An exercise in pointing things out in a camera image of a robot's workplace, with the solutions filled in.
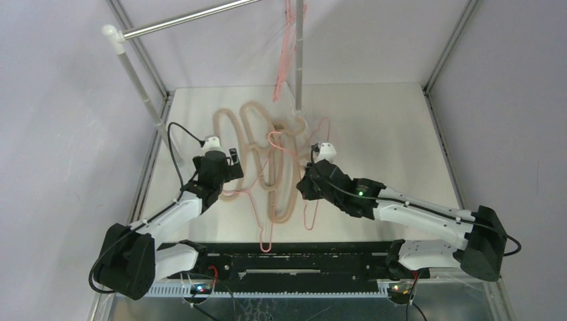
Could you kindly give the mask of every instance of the aluminum frame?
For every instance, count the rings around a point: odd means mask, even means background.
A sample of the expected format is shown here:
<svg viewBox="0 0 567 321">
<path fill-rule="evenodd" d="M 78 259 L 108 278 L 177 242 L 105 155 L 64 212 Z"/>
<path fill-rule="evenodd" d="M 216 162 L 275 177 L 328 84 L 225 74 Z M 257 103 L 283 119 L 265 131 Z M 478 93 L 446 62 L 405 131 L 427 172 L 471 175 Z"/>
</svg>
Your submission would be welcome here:
<svg viewBox="0 0 567 321">
<path fill-rule="evenodd" d="M 155 32 L 158 30 L 162 30 L 168 27 L 172 27 L 174 25 L 178 25 L 181 23 L 189 22 L 195 19 L 200 19 L 202 17 L 206 17 L 208 15 L 212 15 L 218 12 L 226 11 L 228 9 L 232 9 L 234 7 L 240 7 L 242 5 L 246 5 L 249 3 L 254 3 L 260 0 L 242 0 L 242 1 L 232 1 L 230 3 L 226 3 L 221 6 L 215 6 L 212 8 L 208 8 L 206 10 L 211 11 L 209 13 L 201 13 L 199 12 L 192 12 L 186 15 L 173 17 L 170 21 L 158 21 L 156 23 L 145 25 L 142 27 L 134 28 L 132 22 L 126 13 L 126 10 L 122 6 L 120 0 L 106 0 L 107 4 L 109 5 L 111 11 L 113 12 L 115 18 L 118 20 L 122 29 L 124 29 L 124 38 L 132 40 L 132 46 L 134 48 L 134 52 L 142 62 L 142 66 L 152 79 L 152 82 L 156 86 L 156 89 L 162 94 L 164 100 L 162 101 L 162 108 L 160 112 L 160 117 L 162 119 L 166 119 L 171 109 L 171 102 L 173 100 L 173 94 L 170 94 L 165 87 L 161 77 L 155 65 L 153 64 L 150 56 L 148 55 L 143 43 L 138 39 L 138 36 L 144 35 L 147 33 Z M 235 5 L 233 7 L 229 7 L 226 9 L 220 9 L 215 11 L 215 8 L 219 8 L 222 6 L 240 3 L 239 5 Z M 464 196 L 461 193 L 461 189 L 459 188 L 458 180 L 455 175 L 453 161 L 451 160 L 451 156 L 447 145 L 445 143 L 444 135 L 439 126 L 437 115 L 435 114 L 435 108 L 431 103 L 430 93 L 435 85 L 437 79 L 441 75 L 443 68 L 451 56 L 451 53 L 455 49 L 458 40 L 463 35 L 466 25 L 469 23 L 471 16 L 474 14 L 475 10 L 478 8 L 478 5 L 481 3 L 481 0 L 469 0 L 466 4 L 461 16 L 459 17 L 459 21 L 453 30 L 451 37 L 447 41 L 442 54 L 439 56 L 437 63 L 435 64 L 431 75 L 428 77 L 426 84 L 423 86 L 423 94 L 425 100 L 427 102 L 427 106 L 431 115 L 431 120 L 433 126 L 435 127 L 436 133 L 439 137 L 439 144 L 441 150 L 443 151 L 443 157 L 445 159 L 445 163 L 449 170 L 449 176 L 451 177 L 451 183 L 453 184 L 453 189 L 455 190 L 455 194 L 457 196 L 457 200 L 459 202 L 459 206 L 463 207 L 466 203 Z M 296 25 L 296 110 L 301 109 L 302 105 L 302 68 L 303 68 L 303 0 L 297 0 L 297 25 Z M 156 163 L 156 156 L 159 148 L 159 139 L 158 139 L 158 132 L 155 132 L 151 143 L 150 148 L 148 150 L 148 154 L 146 157 L 146 162 L 144 163 L 144 168 L 142 174 L 140 176 L 140 181 L 138 182 L 138 188 L 136 195 L 134 197 L 134 204 L 132 205 L 132 210 L 130 214 L 129 221 L 134 221 L 139 218 L 139 215 L 142 213 L 143 205 L 145 203 L 146 195 L 148 192 L 149 182 L 152 176 L 152 170 Z M 430 282 L 453 282 L 452 279 L 455 277 L 449 276 L 448 278 L 445 277 L 447 273 L 458 273 L 458 272 L 443 272 L 442 274 L 437 274 L 435 276 L 435 280 L 431 280 Z M 516 320 L 514 315 L 514 311 L 512 310 L 511 304 L 509 302 L 507 292 L 505 290 L 504 284 L 502 280 L 498 281 L 494 284 L 488 284 L 485 286 L 485 293 L 488 299 L 497 298 L 498 304 L 492 304 L 491 309 L 493 311 L 494 320 Z M 97 295 L 94 299 L 93 306 L 91 309 L 89 320 L 107 320 L 110 313 L 110 308 L 112 306 L 112 302 L 114 300 L 114 294 L 111 295 Z"/>
</svg>

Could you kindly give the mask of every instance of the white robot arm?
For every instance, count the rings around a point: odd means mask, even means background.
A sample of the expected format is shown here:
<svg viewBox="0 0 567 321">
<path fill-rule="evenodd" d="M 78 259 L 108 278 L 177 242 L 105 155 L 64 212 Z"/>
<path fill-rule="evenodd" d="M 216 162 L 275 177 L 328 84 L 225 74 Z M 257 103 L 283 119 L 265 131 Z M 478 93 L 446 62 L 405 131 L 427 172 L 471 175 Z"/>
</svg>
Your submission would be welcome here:
<svg viewBox="0 0 567 321">
<path fill-rule="evenodd" d="M 394 274 L 402 278 L 423 268 L 461 268 L 481 280 L 498 280 L 506 240 L 516 240 L 505 232 L 492 209 L 452 209 L 370 179 L 350 179 L 332 164 L 335 156 L 329 142 L 313 146 L 311 163 L 297 185 L 304 199 L 326 199 L 353 217 L 390 221 L 439 236 L 428 241 L 394 241 L 387 259 Z"/>
<path fill-rule="evenodd" d="M 181 187 L 178 199 L 149 219 L 108 229 L 89 274 L 93 290 L 116 291 L 137 300 L 154 281 L 195 268 L 202 250 L 199 245 L 182 241 L 165 249 L 160 246 L 184 223 L 206 211 L 218 199 L 224 183 L 243 176 L 236 150 L 232 148 L 227 157 L 218 137 L 203 141 L 202 148 L 204 156 L 193 159 L 197 180 L 190 179 Z M 112 290 L 97 288 L 93 280 Z"/>
</svg>

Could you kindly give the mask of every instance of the metal pole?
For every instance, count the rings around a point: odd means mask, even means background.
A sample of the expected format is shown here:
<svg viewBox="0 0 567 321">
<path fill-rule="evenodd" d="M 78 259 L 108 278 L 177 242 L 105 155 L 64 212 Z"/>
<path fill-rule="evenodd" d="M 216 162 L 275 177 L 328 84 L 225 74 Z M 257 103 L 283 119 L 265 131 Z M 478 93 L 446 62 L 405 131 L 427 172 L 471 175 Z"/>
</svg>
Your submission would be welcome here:
<svg viewBox="0 0 567 321">
<path fill-rule="evenodd" d="M 108 4 L 110 10 L 114 14 L 114 17 L 120 24 L 120 27 L 125 30 L 128 28 L 133 28 L 134 25 L 130 20 L 130 17 L 126 13 L 124 6 L 120 2 L 120 0 L 106 0 L 106 4 Z M 142 63 L 142 66 L 152 79 L 156 89 L 160 92 L 161 96 L 164 100 L 167 99 L 167 89 L 165 88 L 165 84 L 161 79 L 154 62 L 151 60 L 150 56 L 148 55 L 148 51 L 144 47 L 141 39 L 133 39 L 132 40 L 132 48 L 134 49 L 134 53 L 138 56 L 138 59 Z"/>
<path fill-rule="evenodd" d="M 190 22 L 193 20 L 197 20 L 200 18 L 207 17 L 209 15 L 214 15 L 216 13 L 220 13 L 226 10 L 238 8 L 243 5 L 248 5 L 250 3 L 254 3 L 260 0 L 239 0 L 239 1 L 232 1 L 225 3 L 223 5 L 216 5 L 213 7 L 209 7 L 206 9 L 193 11 L 189 13 L 185 13 L 182 15 L 177 15 L 175 17 L 171 17 L 168 19 L 163 19 L 154 23 L 149 23 L 147 25 L 143 25 L 141 27 L 135 27 L 132 29 L 124 30 L 122 32 L 124 39 L 129 40 L 135 37 L 140 37 L 141 35 L 146 35 L 148 33 L 156 32 L 162 29 L 166 29 L 169 27 L 173 27 L 174 25 L 180 25 L 182 23 Z"/>
<path fill-rule="evenodd" d="M 303 86 L 303 0 L 296 2 L 296 110 L 302 109 Z"/>
<path fill-rule="evenodd" d="M 159 116 L 158 112 L 156 111 L 156 108 L 154 107 L 154 103 L 150 99 L 150 96 L 148 96 L 148 93 L 146 92 L 144 85 L 140 81 L 140 78 L 138 77 L 138 74 L 136 73 L 134 66 L 132 66 L 132 62 L 130 61 L 130 58 L 128 58 L 128 55 L 126 54 L 126 52 L 124 52 L 118 55 L 118 59 L 122 63 L 124 70 L 126 70 L 128 77 L 130 77 L 130 80 L 132 81 L 132 84 L 136 88 L 136 91 L 138 91 L 138 95 L 140 95 L 140 99 L 142 99 L 142 102 L 144 102 L 144 106 L 148 110 L 148 113 L 154 120 L 154 124 L 156 125 L 156 128 L 158 130 L 161 139 L 164 141 L 165 144 L 168 144 L 167 130 L 165 128 L 165 124 L 163 123 L 163 120 Z M 175 148 L 174 144 L 171 144 L 171 150 L 173 151 L 173 156 L 175 157 L 175 160 L 177 162 L 182 161 L 182 158 L 179 155 L 179 152 L 177 151 L 177 148 Z"/>
<path fill-rule="evenodd" d="M 426 95 L 429 95 L 431 93 L 431 89 L 435 85 L 435 82 L 437 82 L 441 70 L 443 70 L 443 67 L 445 67 L 445 63 L 449 59 L 451 52 L 455 48 L 457 41 L 459 41 L 459 39 L 461 38 L 463 30 L 467 26 L 469 20 L 471 19 L 471 16 L 475 12 L 475 9 L 480 4 L 480 2 L 481 0 L 469 0 L 467 5 L 465 6 L 465 9 L 459 17 L 459 22 L 457 22 L 457 25 L 455 26 L 451 37 L 449 37 L 447 44 L 445 44 L 445 48 L 443 48 L 443 53 L 441 53 L 441 56 L 439 56 L 439 59 L 437 60 L 437 63 L 435 64 L 431 75 L 427 79 L 425 86 L 423 86 L 423 91 Z"/>
<path fill-rule="evenodd" d="M 447 145 L 447 141 L 445 139 L 445 135 L 443 134 L 442 128 L 439 125 L 439 118 L 435 113 L 435 109 L 433 108 L 433 103 L 431 102 L 431 98 L 428 94 L 424 95 L 425 103 L 427 104 L 427 110 L 429 111 L 429 116 L 431 117 L 431 122 L 433 123 L 433 128 L 435 129 L 435 134 L 437 134 L 437 140 L 439 141 L 439 146 L 441 147 L 441 152 L 443 153 L 443 160 L 445 161 L 445 166 L 449 171 L 449 179 L 451 180 L 451 185 L 453 185 L 453 191 L 455 192 L 455 196 L 457 198 L 457 204 L 459 205 L 460 209 L 469 209 L 470 204 L 467 203 L 465 196 L 462 193 L 462 189 L 460 188 L 459 180 L 457 179 L 457 173 L 455 171 L 455 166 L 453 165 L 453 157 L 449 152 L 449 148 Z"/>
</svg>

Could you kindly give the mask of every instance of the red wire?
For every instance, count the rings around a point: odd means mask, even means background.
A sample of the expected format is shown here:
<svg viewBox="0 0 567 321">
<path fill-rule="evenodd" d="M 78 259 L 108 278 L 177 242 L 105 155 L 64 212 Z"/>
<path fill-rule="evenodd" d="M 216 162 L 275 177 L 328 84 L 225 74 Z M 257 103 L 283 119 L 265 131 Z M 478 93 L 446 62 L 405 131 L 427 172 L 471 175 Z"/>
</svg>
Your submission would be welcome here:
<svg viewBox="0 0 567 321">
<path fill-rule="evenodd" d="M 219 277 L 219 272 L 217 271 L 217 268 L 214 265 L 209 265 L 209 270 L 215 271 L 215 279 L 213 280 L 213 286 L 215 286 L 215 284 L 217 283 L 217 278 Z"/>
<path fill-rule="evenodd" d="M 307 5 L 303 6 L 304 12 L 304 21 L 305 16 L 307 13 Z M 277 72 L 277 79 L 275 81 L 275 89 L 273 91 L 273 101 L 277 101 L 279 99 L 279 94 L 281 89 L 283 88 L 283 84 L 286 82 L 288 78 L 288 74 L 290 72 L 290 68 L 293 61 L 293 56 L 288 57 L 288 52 L 296 51 L 295 45 L 295 38 L 296 35 L 294 34 L 292 40 L 290 41 L 290 35 L 292 32 L 292 26 L 296 22 L 296 14 L 292 13 L 292 4 L 290 0 L 286 0 L 286 33 L 283 35 L 283 45 L 281 47 L 281 54 L 279 56 L 279 68 Z"/>
</svg>

